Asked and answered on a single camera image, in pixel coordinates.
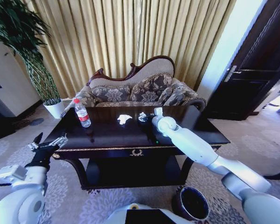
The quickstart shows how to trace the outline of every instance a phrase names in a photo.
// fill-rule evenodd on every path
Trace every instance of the curtain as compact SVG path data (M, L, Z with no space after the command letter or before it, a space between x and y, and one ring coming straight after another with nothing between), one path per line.
M196 88L235 0L23 0L50 26L41 48L62 98L73 97L99 68L124 77L130 63L157 55Z

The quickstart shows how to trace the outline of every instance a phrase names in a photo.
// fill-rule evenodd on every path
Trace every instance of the floral upholstered sofa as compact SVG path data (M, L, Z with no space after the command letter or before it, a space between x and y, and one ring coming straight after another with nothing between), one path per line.
M170 57L156 56L141 66L131 63L130 73L120 79L106 76L99 69L76 94L85 107L194 105L205 108L206 101L185 83L174 78ZM65 114L73 101L65 108Z

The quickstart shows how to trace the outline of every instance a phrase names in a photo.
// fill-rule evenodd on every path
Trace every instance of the bottle label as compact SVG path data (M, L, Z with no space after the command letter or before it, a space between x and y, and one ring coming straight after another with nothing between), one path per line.
M87 112L83 113L83 114L78 114L78 117L79 117L80 121L85 121L85 120L89 119Z

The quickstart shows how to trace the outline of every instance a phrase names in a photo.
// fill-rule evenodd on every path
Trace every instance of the potted plant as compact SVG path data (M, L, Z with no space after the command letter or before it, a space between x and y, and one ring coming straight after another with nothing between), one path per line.
M37 35L49 36L49 29L36 13L29 11L20 0L0 0L0 42L23 59L43 105L55 118L60 118L64 105L43 64L38 47L45 43Z

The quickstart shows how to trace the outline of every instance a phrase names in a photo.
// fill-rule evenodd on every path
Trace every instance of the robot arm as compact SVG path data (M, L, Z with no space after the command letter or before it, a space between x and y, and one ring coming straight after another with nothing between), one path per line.
M54 151L66 144L66 136L53 142L38 144L42 133L28 146L35 152L31 163L13 165L0 170L0 179L10 182L13 193L0 201L0 224L36 224L44 206L49 159Z
M271 184L255 171L235 160L216 154L212 147L187 128L176 124L172 117L163 117L162 108L155 108L152 122L158 131L168 136L191 160L210 171L224 175L222 184L239 200L253 224L280 224L280 200L265 194Z

